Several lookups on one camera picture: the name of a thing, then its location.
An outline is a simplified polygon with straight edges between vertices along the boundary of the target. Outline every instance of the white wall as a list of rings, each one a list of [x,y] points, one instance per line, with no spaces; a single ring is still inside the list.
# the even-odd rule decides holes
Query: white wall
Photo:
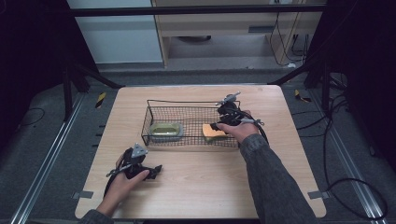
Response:
[[[149,0],[68,0],[71,8],[151,7]],[[96,63],[162,62],[153,16],[76,18]]]

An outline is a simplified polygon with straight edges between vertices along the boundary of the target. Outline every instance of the hand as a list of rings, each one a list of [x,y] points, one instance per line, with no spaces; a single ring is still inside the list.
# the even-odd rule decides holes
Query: hand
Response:
[[[251,134],[258,133],[259,129],[252,123],[240,123],[238,126],[230,126],[224,123],[218,123],[218,128],[232,135],[236,141],[242,143],[246,137]]]
[[[117,161],[116,166],[120,163],[122,156]],[[112,217],[119,203],[125,200],[129,192],[149,174],[149,170],[140,172],[132,179],[128,179],[124,172],[120,172],[114,178],[106,197],[102,200],[96,210],[108,217]]]

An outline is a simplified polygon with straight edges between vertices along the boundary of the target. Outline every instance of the wire basket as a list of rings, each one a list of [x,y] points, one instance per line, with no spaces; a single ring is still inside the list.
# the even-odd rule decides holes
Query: wire basket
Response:
[[[161,103],[161,106],[152,106],[150,103]],[[204,106],[215,102],[174,102],[148,100],[148,108],[143,124],[142,138],[146,146],[217,146],[238,147],[237,141],[227,135],[226,137],[208,140],[203,135],[203,124],[219,121],[217,107]],[[150,127],[154,124],[177,124],[181,134],[175,136],[158,136],[152,134]]]

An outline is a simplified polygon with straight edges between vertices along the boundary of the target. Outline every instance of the person's right hand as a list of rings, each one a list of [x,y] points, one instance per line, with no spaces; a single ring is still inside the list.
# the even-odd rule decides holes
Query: person's right hand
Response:
[[[259,129],[252,123],[240,123],[237,126],[218,123],[217,126],[222,131],[232,135],[239,143],[242,143],[249,135],[259,132]]]

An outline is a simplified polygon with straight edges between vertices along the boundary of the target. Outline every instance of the gray carpet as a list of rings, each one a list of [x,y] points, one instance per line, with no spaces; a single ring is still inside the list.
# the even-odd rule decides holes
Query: gray carpet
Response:
[[[120,84],[133,85],[182,85],[182,84],[231,84],[231,83],[266,83],[273,81],[289,72],[288,69],[239,69],[213,71],[174,71],[174,72],[138,72],[133,74],[105,74]],[[282,89],[285,94],[290,113],[318,111],[314,103],[306,103],[295,99],[294,89],[311,97],[302,88],[302,77],[295,78]],[[103,132],[117,91],[89,78],[92,84],[89,93],[83,93],[84,100],[66,139],[47,182],[32,210],[32,220],[70,220],[76,221],[74,211],[77,200],[71,198],[73,192],[81,191],[88,175],[96,146],[100,142],[98,133]],[[98,95],[106,92],[106,98],[100,109],[94,108]],[[7,222],[17,209],[29,189],[41,162],[50,149],[64,118],[62,86],[57,86],[37,95],[31,107],[40,107],[45,111],[44,117],[38,122],[22,126],[8,146],[8,154],[2,158],[0,170],[1,201],[0,220]],[[29,111],[26,123],[39,119],[39,111]],[[320,118],[317,112],[293,115],[296,127],[302,127]],[[324,122],[309,129],[299,131],[299,135],[315,135],[324,131]],[[357,163],[364,178],[384,195],[389,204],[388,222],[396,223],[396,199],[392,195],[396,189],[396,174],[390,170],[384,159],[370,156],[367,144],[361,136],[352,116],[341,108],[334,115],[334,128],[340,133],[354,162]],[[304,150],[310,162],[315,179],[321,190],[327,185],[323,174],[322,141],[323,137],[302,137]],[[328,171],[330,180],[346,177],[345,169],[334,151],[332,143],[328,143]],[[335,190],[345,202],[364,214],[354,189],[350,184],[343,184]],[[343,208],[334,198],[325,200],[327,215],[320,219],[322,223],[371,223],[356,217]]]

